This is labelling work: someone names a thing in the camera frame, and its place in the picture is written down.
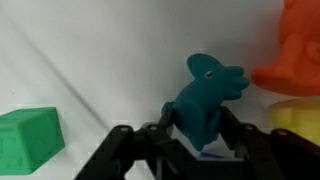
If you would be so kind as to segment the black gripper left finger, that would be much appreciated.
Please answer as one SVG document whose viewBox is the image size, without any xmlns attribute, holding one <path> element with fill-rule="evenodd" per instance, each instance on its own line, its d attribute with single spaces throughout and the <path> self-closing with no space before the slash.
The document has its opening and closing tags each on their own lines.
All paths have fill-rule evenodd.
<svg viewBox="0 0 320 180">
<path fill-rule="evenodd" d="M 158 123 L 115 126 L 85 163 L 74 180 L 126 180 L 135 161 L 145 160 L 154 180 L 193 180 L 195 158 L 167 132 L 175 111 L 168 110 Z"/>
</svg>

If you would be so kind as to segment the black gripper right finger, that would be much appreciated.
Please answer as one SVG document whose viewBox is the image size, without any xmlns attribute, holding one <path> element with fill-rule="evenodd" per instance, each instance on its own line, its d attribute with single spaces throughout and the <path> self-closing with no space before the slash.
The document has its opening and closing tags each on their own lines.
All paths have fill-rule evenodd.
<svg viewBox="0 0 320 180">
<path fill-rule="evenodd" d="M 219 132 L 234 158 L 201 161 L 199 180 L 320 180 L 320 146 L 291 130 L 269 134 L 222 106 Z"/>
</svg>

